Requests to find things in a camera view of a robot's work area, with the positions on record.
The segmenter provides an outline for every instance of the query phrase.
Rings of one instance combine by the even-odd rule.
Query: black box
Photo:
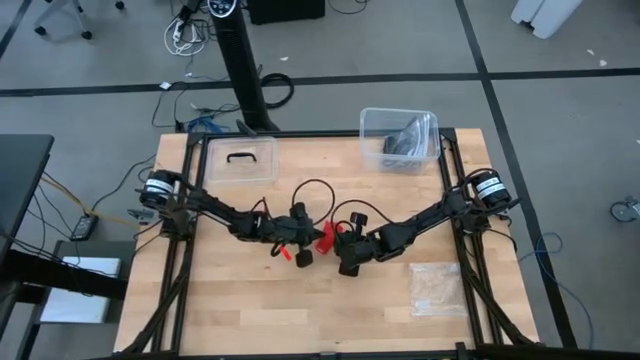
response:
[[[325,0],[247,0],[251,23],[256,25],[317,19],[324,16]]]

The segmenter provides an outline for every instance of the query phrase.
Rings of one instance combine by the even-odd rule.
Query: clear plastic container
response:
[[[429,111],[366,108],[360,151],[369,170],[421,174],[440,156],[438,118]]]
[[[209,142],[208,184],[271,184],[278,178],[278,142],[272,137],[218,139]]]

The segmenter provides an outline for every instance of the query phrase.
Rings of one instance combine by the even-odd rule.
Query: black handle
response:
[[[252,153],[232,153],[227,155],[227,162],[230,163],[231,162],[231,158],[232,157],[251,157],[253,159],[253,162],[258,162],[258,160],[256,159],[256,156],[253,155]]]

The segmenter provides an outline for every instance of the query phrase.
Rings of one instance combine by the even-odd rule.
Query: plastic bag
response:
[[[410,264],[411,315],[467,315],[457,263]]]

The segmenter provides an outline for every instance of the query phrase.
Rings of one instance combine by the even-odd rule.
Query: wooden tabletop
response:
[[[458,129],[457,134],[465,171],[490,167],[482,132]],[[186,135],[162,136],[156,168],[180,171],[185,144]],[[394,221],[407,219],[442,196],[437,162],[422,176],[371,173],[363,168],[357,138],[279,139],[278,145],[279,176],[273,185],[213,188],[205,183],[205,188],[240,210],[251,208],[264,196],[272,214],[287,214],[296,186],[320,178],[335,189],[338,203],[363,199]],[[317,219],[327,211],[330,194],[325,187],[310,184],[296,200],[304,202]],[[368,229],[384,223],[359,204],[343,206],[336,220],[348,220],[352,211],[368,214]],[[491,223],[508,233],[504,222],[492,219]],[[156,234],[154,229],[141,236],[138,246]],[[158,304],[167,244],[166,239],[156,240],[136,256],[116,350],[129,345]],[[487,232],[484,245],[496,300],[526,336],[537,340],[511,242]],[[198,220],[181,355],[445,350],[459,341],[473,348],[467,316],[413,316],[411,312],[409,265],[457,263],[449,222],[419,236],[402,256],[363,265],[357,278],[338,274],[339,258],[333,253],[321,255],[314,250],[315,262],[298,269],[283,257],[272,258],[270,247],[240,242],[216,222]],[[489,338],[479,298],[478,303],[485,338]],[[171,332],[165,334],[168,344]]]

